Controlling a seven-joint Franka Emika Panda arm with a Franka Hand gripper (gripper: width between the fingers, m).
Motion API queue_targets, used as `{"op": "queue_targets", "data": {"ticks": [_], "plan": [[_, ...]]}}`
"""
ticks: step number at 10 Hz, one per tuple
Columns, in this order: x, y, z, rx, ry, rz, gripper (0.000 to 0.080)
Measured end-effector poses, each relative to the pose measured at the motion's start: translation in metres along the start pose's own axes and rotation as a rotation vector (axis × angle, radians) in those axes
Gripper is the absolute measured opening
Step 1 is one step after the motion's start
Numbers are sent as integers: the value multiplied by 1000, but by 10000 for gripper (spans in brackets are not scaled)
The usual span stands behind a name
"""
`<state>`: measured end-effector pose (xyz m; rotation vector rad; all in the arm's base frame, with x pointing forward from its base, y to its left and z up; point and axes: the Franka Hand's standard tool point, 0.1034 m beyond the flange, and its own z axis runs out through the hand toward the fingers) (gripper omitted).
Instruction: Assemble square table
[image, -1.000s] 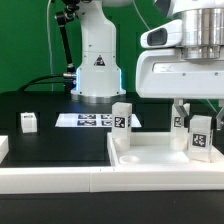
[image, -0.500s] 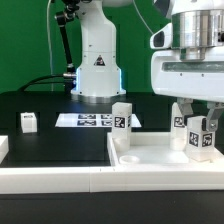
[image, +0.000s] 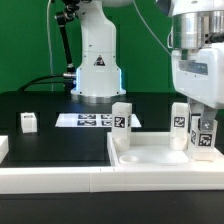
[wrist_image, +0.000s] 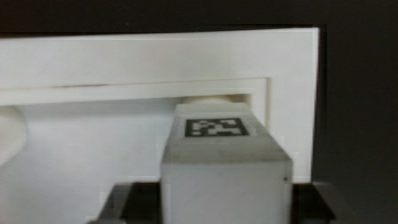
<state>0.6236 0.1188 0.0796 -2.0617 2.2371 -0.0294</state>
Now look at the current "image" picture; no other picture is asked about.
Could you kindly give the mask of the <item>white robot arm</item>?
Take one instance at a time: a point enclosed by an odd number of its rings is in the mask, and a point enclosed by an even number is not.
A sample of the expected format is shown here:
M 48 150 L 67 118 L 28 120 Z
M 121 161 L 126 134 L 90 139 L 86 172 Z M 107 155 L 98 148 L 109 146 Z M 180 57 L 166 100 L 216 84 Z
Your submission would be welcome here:
M 116 64 L 116 28 L 104 15 L 105 7 L 130 5 L 134 0 L 80 0 L 82 63 L 72 93 L 96 100 L 123 94 Z M 172 77 L 177 92 L 190 99 L 199 128 L 215 128 L 224 109 L 224 0 L 155 0 L 172 19 L 167 44 L 172 49 Z

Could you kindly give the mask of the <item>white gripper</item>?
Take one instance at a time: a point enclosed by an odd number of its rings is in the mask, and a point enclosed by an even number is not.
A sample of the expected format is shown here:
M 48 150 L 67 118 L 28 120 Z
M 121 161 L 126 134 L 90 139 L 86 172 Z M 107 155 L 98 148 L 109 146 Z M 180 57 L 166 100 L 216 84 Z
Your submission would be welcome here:
M 172 77 L 175 90 L 189 97 L 190 119 L 200 118 L 200 129 L 212 131 L 216 109 L 224 109 L 224 46 L 191 52 L 187 60 L 174 50 Z

